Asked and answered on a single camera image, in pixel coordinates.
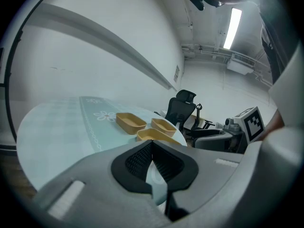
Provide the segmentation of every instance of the ceiling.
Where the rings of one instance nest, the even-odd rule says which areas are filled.
[[[257,79],[271,84],[270,67],[261,44],[262,23],[255,4],[246,2],[215,8],[204,3],[204,11],[199,11],[189,0],[161,1],[176,28],[186,59],[225,64],[227,57],[238,52],[256,60]],[[232,8],[242,10],[242,17],[231,50],[225,50]]]

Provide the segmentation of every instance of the tan container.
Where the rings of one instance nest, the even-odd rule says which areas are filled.
[[[152,118],[151,126],[169,137],[173,137],[176,132],[176,128],[163,119]]]
[[[142,140],[164,140],[170,143],[180,144],[168,135],[154,128],[144,129],[137,132],[137,141]]]
[[[134,135],[146,127],[147,123],[132,113],[117,113],[116,123],[128,134]]]

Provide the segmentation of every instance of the ceiling air conditioning unit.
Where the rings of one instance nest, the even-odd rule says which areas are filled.
[[[248,57],[233,53],[227,63],[227,69],[246,75],[254,71],[256,62]]]

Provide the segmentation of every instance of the light blue tablecloth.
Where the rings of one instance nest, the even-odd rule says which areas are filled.
[[[80,159],[136,142],[115,122],[116,113],[129,112],[147,122],[161,116],[136,106],[98,97],[71,97],[40,104],[23,119],[17,139],[17,153],[25,175],[39,190]],[[187,146],[177,130],[173,139]],[[165,200],[167,185],[154,164],[147,183],[152,185],[157,204]]]

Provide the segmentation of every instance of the flower pattern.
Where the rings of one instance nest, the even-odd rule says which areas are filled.
[[[96,99],[87,99],[86,101],[89,102],[89,103],[95,103],[95,104],[101,103],[100,100],[96,100]]]
[[[107,113],[105,111],[101,111],[100,113],[94,113],[94,116],[97,116],[98,121],[107,119],[110,122],[115,122],[116,119],[116,114],[114,112]]]

